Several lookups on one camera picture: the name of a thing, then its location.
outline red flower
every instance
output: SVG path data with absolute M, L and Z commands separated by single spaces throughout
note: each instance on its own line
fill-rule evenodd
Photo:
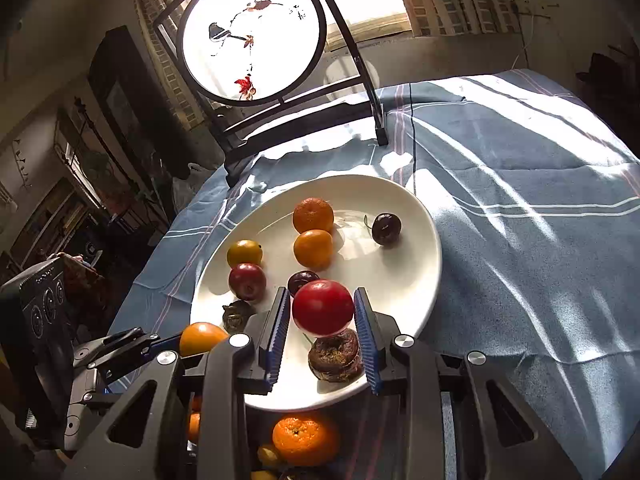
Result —
M 247 74 L 243 79 L 236 79 L 235 83 L 240 85 L 240 95 L 247 101 L 254 98 L 255 88 L 254 84 L 251 82 L 251 76 L 249 76 L 249 74 Z

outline silver screw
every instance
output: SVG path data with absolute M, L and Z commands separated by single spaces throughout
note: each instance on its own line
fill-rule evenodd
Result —
M 160 352 L 156 359 L 161 365 L 170 365 L 173 363 L 178 356 L 175 352 L 171 352 L 171 350 L 165 350 L 164 352 Z
M 414 345 L 415 340 L 410 335 L 402 334 L 397 335 L 394 342 L 396 343 L 396 346 L 399 346 L 400 348 L 411 348 Z
M 473 365 L 481 366 L 486 362 L 486 355 L 484 355 L 482 352 L 474 350 L 473 352 L 469 352 L 469 354 L 466 355 L 466 360 Z
M 236 348 L 242 348 L 243 346 L 248 345 L 249 341 L 251 341 L 249 336 L 247 334 L 242 334 L 242 333 L 241 334 L 233 334 L 229 338 L 229 344 L 231 346 L 235 346 Z

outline white oval plate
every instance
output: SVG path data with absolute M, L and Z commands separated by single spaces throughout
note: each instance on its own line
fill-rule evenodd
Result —
M 222 306 L 235 300 L 227 284 L 230 269 L 226 251 L 243 239 L 262 245 L 267 291 L 255 307 L 271 307 L 278 287 L 287 286 L 290 275 L 303 269 L 293 255 L 298 232 L 291 215 L 296 204 L 310 196 L 327 200 L 335 214 L 334 259 L 318 275 L 342 283 L 352 294 L 357 287 L 365 287 L 373 310 L 393 316 L 401 333 L 418 335 L 438 290 L 440 238 L 431 216 L 415 196 L 390 180 L 357 174 L 305 182 L 265 202 L 242 220 L 207 263 L 195 289 L 191 322 L 222 326 Z M 386 248 L 372 240 L 364 225 L 364 215 L 371 225 L 383 212 L 394 213 L 402 221 L 398 243 Z M 267 396 L 245 396 L 246 403 L 262 410 L 292 412 L 333 404 L 366 387 L 364 375 L 347 384 L 316 379 L 306 360 L 310 348 L 311 343 L 291 320 L 278 383 Z

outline decorative stand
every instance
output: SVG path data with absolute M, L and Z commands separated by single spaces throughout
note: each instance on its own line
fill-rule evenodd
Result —
M 238 182 L 251 157 L 261 150 L 372 115 L 378 144 L 388 144 L 382 105 L 335 0 L 325 2 L 358 75 L 288 99 L 285 96 L 310 76 L 322 56 L 326 18 L 320 0 L 191 0 L 180 16 L 178 7 L 184 1 L 172 1 L 154 20 L 154 28 L 188 87 L 204 105 L 211 133 L 225 153 L 229 186 Z M 177 34 L 170 34 L 176 22 Z M 246 140 L 237 135 L 275 114 L 359 84 L 368 101 L 332 104 Z M 276 104 L 222 130 L 203 96 L 235 107 Z

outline blue tablecloth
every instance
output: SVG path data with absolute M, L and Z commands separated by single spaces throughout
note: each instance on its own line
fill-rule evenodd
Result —
M 424 203 L 442 241 L 440 292 L 420 337 L 497 358 L 583 476 L 599 478 L 640 418 L 638 159 L 578 98 L 530 71 L 379 94 L 388 146 L 366 119 L 260 153 L 233 189 L 217 170 L 111 331 L 183 329 L 213 251 L 276 194 L 336 173 L 390 178 Z M 394 453 L 380 450 L 395 439 L 395 400 L 362 393 L 332 409 L 349 435 L 341 476 L 389 478 Z

